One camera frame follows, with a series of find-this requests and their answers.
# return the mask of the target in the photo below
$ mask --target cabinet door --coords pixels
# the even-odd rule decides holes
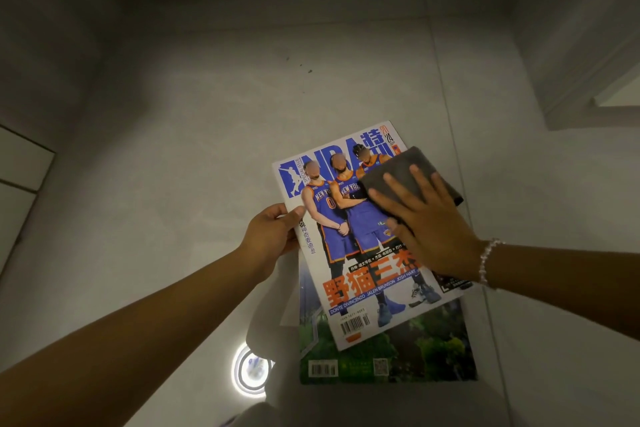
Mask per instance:
[[[0,184],[0,272],[35,198],[32,192]]]
[[[53,153],[0,128],[0,180],[38,190]]]

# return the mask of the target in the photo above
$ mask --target hand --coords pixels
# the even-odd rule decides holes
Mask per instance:
[[[257,273],[260,282],[271,275],[280,255],[300,246],[293,228],[304,214],[304,206],[287,213],[284,203],[278,203],[258,213],[249,222],[238,252]]]
[[[389,218],[389,228],[422,264],[436,273],[457,277],[470,269],[478,269],[484,244],[456,209],[440,175],[437,172],[431,175],[432,186],[416,165],[409,169],[426,203],[388,173],[383,178],[404,205],[374,189],[369,190],[371,199],[409,226]]]
[[[349,234],[349,223],[347,223],[346,221],[342,223],[338,227],[338,233],[340,233],[340,235],[342,235],[343,237],[346,237]]]

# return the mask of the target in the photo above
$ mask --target magazine cover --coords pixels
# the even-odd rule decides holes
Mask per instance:
[[[460,300],[436,307],[353,348],[338,351],[302,256],[299,269],[302,384],[477,379]]]
[[[390,122],[273,164],[338,350],[454,300],[469,282],[434,277],[386,225],[359,179],[406,150]]]

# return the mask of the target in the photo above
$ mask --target circular light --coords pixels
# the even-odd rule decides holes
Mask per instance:
[[[231,379],[236,390],[247,397],[264,397],[264,384],[275,363],[254,355],[243,343],[231,366]]]

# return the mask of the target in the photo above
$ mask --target bracelet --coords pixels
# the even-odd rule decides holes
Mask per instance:
[[[489,282],[487,282],[486,280],[486,268],[484,267],[486,264],[486,261],[489,259],[489,255],[491,255],[493,248],[502,244],[504,244],[502,240],[499,240],[498,238],[492,238],[489,241],[489,244],[484,248],[484,252],[482,253],[482,255],[480,255],[479,275],[480,275],[480,284],[482,284],[483,286],[487,286],[487,287],[489,286]]]

